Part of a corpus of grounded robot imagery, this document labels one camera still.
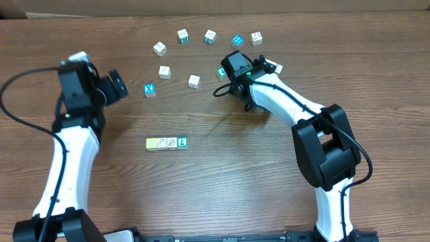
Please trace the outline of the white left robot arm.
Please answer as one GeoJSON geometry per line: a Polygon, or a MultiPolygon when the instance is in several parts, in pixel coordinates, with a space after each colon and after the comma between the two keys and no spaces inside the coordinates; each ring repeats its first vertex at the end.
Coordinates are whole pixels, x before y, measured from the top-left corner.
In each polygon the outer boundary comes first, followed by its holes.
{"type": "Polygon", "coordinates": [[[87,214],[91,169],[105,126],[104,108],[128,95],[119,72],[100,76],[85,61],[55,69],[62,88],[52,128],[54,139],[48,180],[32,218],[15,224],[14,241],[104,241],[87,214]]]}

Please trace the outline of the green 7 wooden block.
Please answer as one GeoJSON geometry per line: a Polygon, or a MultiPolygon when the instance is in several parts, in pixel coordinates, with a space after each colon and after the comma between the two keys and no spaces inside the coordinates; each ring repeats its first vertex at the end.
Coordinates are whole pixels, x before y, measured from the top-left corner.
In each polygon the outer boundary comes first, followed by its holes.
{"type": "Polygon", "coordinates": [[[178,137],[177,138],[177,148],[179,150],[187,150],[188,149],[188,139],[187,137],[178,137]]]}

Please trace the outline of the yellow G wooden block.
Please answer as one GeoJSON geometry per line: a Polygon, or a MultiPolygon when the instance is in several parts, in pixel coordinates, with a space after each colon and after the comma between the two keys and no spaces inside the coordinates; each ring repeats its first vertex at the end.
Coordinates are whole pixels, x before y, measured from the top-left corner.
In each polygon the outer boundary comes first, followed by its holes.
{"type": "Polygon", "coordinates": [[[265,59],[267,63],[270,63],[271,65],[277,66],[277,63],[273,62],[272,60],[265,59]]]}

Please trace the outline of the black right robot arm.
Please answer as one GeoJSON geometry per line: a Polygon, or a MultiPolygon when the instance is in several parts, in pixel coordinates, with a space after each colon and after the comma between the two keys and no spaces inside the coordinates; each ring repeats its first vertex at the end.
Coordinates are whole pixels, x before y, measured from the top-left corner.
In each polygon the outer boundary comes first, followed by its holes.
{"type": "Polygon", "coordinates": [[[297,164],[315,189],[318,210],[314,231],[302,236],[308,241],[362,241],[349,214],[349,189],[361,156],[344,110],[302,97],[264,56],[250,60],[237,50],[221,66],[230,79],[227,92],[244,102],[245,110],[267,110],[292,129],[297,164]]]}

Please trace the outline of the blue D wooden block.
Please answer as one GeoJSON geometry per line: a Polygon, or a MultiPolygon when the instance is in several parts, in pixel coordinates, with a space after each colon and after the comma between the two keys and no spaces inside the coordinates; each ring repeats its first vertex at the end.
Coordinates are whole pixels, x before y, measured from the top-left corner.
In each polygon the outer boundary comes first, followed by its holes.
{"type": "Polygon", "coordinates": [[[200,86],[200,77],[196,75],[190,75],[188,85],[191,88],[198,89],[200,86]]]}

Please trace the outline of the red Y wooden block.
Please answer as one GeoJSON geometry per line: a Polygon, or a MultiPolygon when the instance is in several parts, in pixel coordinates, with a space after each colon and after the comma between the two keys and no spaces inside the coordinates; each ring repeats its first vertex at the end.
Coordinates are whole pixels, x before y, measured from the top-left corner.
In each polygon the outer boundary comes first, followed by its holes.
{"type": "Polygon", "coordinates": [[[177,150],[177,137],[167,137],[167,149],[177,150]]]}

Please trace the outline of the yellow-top wooden block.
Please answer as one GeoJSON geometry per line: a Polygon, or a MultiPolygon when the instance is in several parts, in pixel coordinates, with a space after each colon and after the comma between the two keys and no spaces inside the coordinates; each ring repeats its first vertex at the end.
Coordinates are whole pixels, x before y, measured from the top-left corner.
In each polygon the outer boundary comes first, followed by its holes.
{"type": "Polygon", "coordinates": [[[147,138],[146,139],[146,149],[148,151],[157,150],[157,138],[147,138]]]}

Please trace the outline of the green-edged picture wooden block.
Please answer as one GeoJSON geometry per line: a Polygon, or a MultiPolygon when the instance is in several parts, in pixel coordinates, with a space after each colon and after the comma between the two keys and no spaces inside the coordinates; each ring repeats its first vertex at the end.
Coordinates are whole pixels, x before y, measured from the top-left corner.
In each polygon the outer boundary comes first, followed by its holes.
{"type": "Polygon", "coordinates": [[[157,138],[157,150],[167,150],[167,137],[157,138]]]}

